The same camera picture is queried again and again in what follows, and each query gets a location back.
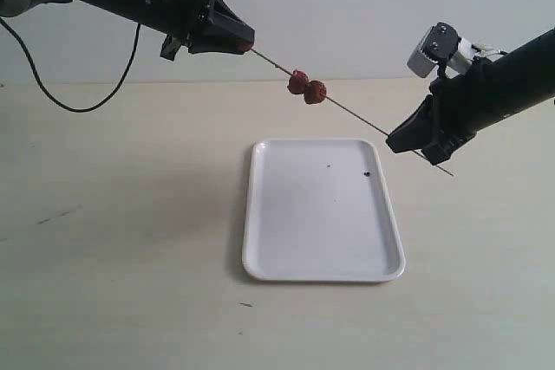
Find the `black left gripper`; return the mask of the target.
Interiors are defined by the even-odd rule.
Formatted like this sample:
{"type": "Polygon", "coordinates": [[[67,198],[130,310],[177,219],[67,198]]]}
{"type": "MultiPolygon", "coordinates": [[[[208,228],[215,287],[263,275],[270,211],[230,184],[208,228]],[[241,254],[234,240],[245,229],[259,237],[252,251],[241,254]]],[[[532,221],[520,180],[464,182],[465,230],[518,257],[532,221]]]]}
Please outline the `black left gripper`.
{"type": "Polygon", "coordinates": [[[182,46],[190,43],[191,33],[205,19],[203,40],[192,42],[189,54],[243,55],[248,51],[239,51],[239,43],[251,42],[253,47],[255,30],[224,0],[144,0],[139,22],[166,36],[160,56],[172,60],[182,46]]]}

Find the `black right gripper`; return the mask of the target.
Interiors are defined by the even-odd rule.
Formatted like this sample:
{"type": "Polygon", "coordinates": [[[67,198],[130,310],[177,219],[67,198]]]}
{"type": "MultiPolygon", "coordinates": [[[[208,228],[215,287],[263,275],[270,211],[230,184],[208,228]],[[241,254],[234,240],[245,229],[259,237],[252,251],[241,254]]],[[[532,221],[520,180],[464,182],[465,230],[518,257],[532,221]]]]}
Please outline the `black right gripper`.
{"type": "Polygon", "coordinates": [[[418,108],[387,137],[393,153],[421,150],[437,166],[490,126],[490,62],[473,62],[463,75],[438,76],[418,108]]]}

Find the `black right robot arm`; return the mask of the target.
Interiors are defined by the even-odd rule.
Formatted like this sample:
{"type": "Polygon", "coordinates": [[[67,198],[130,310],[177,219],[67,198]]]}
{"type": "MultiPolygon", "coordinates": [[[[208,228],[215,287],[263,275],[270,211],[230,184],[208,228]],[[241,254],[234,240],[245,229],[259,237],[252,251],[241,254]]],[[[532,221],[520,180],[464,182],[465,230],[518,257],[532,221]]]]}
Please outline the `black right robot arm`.
{"type": "Polygon", "coordinates": [[[388,135],[394,153],[420,150],[433,166],[476,133],[554,97],[554,30],[496,61],[478,58],[463,75],[441,75],[422,104],[388,135]]]}

